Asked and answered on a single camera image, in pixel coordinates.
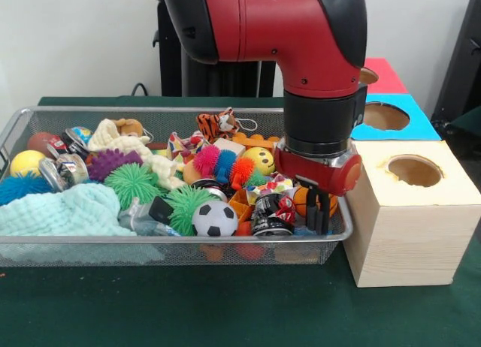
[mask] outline red box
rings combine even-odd
[[[365,68],[377,74],[377,82],[369,84],[368,94],[409,94],[392,66],[384,58],[366,58]]]

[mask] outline yellow ball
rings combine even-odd
[[[265,176],[268,176],[276,170],[274,157],[266,148],[255,146],[248,149],[242,156],[252,159],[254,163],[256,163],[257,169]]]
[[[16,176],[17,174],[22,174],[25,176],[31,171],[39,176],[38,162],[43,158],[45,158],[45,155],[36,150],[26,150],[18,153],[10,164],[10,175]]]

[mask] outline light blue towel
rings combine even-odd
[[[151,244],[31,244],[4,243],[0,265],[17,266],[132,266],[161,264],[164,251]]]
[[[101,184],[27,195],[0,207],[3,236],[135,236],[117,221],[119,200]]]

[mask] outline blue box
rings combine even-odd
[[[366,99],[365,122],[354,128],[355,140],[441,140],[428,117],[409,94],[371,94]]]

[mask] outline orange toy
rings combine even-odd
[[[248,261],[257,261],[264,257],[266,252],[265,247],[262,244],[257,243],[237,243],[235,250],[244,259]]]
[[[234,208],[235,213],[237,214],[239,225],[249,219],[253,214],[254,207],[250,206],[249,202],[247,202],[247,194],[244,189],[235,192],[235,195],[228,203],[232,208]]]
[[[251,158],[240,157],[232,165],[231,170],[231,184],[232,188],[236,191],[242,189],[242,186],[246,184],[250,176],[254,172],[256,167],[255,162]]]
[[[252,228],[250,227],[250,221],[239,223],[239,227],[235,231],[235,235],[239,237],[252,236]]]
[[[254,134],[252,137],[248,138],[241,132],[234,134],[232,137],[233,142],[242,144],[246,149],[252,148],[253,146],[260,146],[261,148],[269,149],[269,152],[272,154],[274,154],[274,143],[277,143],[279,140],[278,137],[269,137],[265,140],[260,134]]]
[[[299,187],[299,189],[294,193],[293,200],[295,204],[295,210],[302,217],[306,216],[306,200],[308,191],[309,189],[305,187]],[[331,200],[329,215],[332,216],[337,209],[337,197],[335,195],[329,195],[329,199]],[[319,196],[317,197],[317,206],[321,206],[321,203],[319,202]]]
[[[212,244],[201,244],[199,249],[204,253],[204,257],[209,262],[220,262],[224,258],[224,246]]]
[[[191,160],[183,168],[183,180],[185,183],[191,185],[202,178],[201,174],[195,169],[194,161]]]

